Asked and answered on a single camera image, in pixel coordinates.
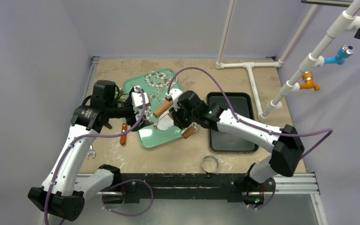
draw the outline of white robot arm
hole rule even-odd
[[[134,87],[127,100],[120,102],[120,95],[115,94],[115,92],[119,93],[119,88],[114,82],[97,81],[94,84],[92,95],[74,111],[66,143],[53,169],[40,187],[32,187],[28,193],[28,198],[41,211],[45,211],[45,202],[49,197],[47,207],[49,214],[74,221],[82,212],[86,201],[120,179],[118,168],[102,165],[92,176],[75,183],[90,146],[96,137],[102,136],[99,135],[102,127],[111,128],[108,123],[110,118],[126,118],[127,124],[135,125],[140,117],[139,109],[143,106],[143,98],[138,90],[142,89]],[[144,99],[145,105],[149,106],[146,93]],[[143,117],[133,131],[150,124]]]
[[[246,182],[258,185],[276,174],[293,176],[297,164],[301,160],[304,146],[299,137],[273,134],[297,134],[293,126],[274,127],[238,114],[234,116],[230,109],[220,108],[217,104],[206,105],[193,91],[183,93],[179,89],[172,89],[166,97],[166,104],[154,114],[159,116],[160,112],[173,106],[169,109],[170,116],[173,118],[174,125],[183,130],[184,138],[188,138],[194,133],[193,123],[197,123],[203,128],[234,134],[249,140],[271,153],[261,162],[251,165],[245,176]],[[257,128],[263,128],[270,132],[264,132]]]

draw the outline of gray wall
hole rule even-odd
[[[92,55],[215,58],[230,1],[63,2]],[[225,57],[277,55],[303,7],[300,0],[238,0]]]
[[[60,0],[0,0],[0,224],[36,224],[27,199],[52,168],[90,57]]]
[[[293,75],[342,10],[319,9],[278,70],[282,83]],[[320,91],[302,90],[291,93],[286,100],[299,132],[334,129],[333,134],[305,158],[305,164],[309,171],[316,172],[329,224],[353,225],[360,224],[360,40],[354,39],[353,33],[345,33],[322,55],[332,57],[344,44],[354,45],[356,53],[343,66],[325,65],[312,70]],[[303,142],[309,148],[318,139],[303,138]]]

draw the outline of wrench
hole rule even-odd
[[[93,146],[90,146],[88,154],[86,155],[86,158],[89,159],[90,155],[93,155],[93,158],[96,157],[96,152],[93,150]]]

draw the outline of blue faucet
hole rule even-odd
[[[324,59],[323,64],[325,65],[331,63],[337,63],[338,65],[343,65],[345,59],[350,57],[352,54],[354,54],[354,47],[351,45],[344,45],[342,48],[339,49],[335,57],[323,58]]]

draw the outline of wooden table surface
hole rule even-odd
[[[243,62],[245,60],[229,60],[228,62]],[[271,60],[254,60],[270,62]],[[200,67],[211,73],[224,91],[246,92],[253,102],[255,120],[257,112],[253,93],[250,87],[247,71],[242,68],[221,69],[214,68],[215,60],[99,60],[94,82],[97,80],[111,80],[120,87],[125,80],[161,68],[171,68],[174,71],[184,67]],[[255,81],[263,109],[272,100],[281,84],[275,68],[254,68]],[[187,70],[178,76],[184,90],[193,90],[206,101],[209,92],[218,91],[217,86],[207,75],[197,70]],[[292,125],[285,99],[282,100],[282,110],[269,114],[265,121],[268,125],[283,127]],[[116,134],[121,130],[122,120],[111,119],[112,130],[103,128],[102,134]],[[202,158],[214,155],[220,165],[217,173],[245,173],[250,165],[266,158],[269,153],[259,148],[254,153],[230,154],[215,153],[209,148],[207,129],[199,129],[188,139],[177,139],[155,148],[143,148],[137,133],[127,135],[127,143],[119,144],[119,138],[98,138],[93,143],[96,158],[85,159],[80,173],[94,173],[102,164],[119,167],[123,173],[203,173]],[[299,162],[297,173],[305,173],[303,161]]]

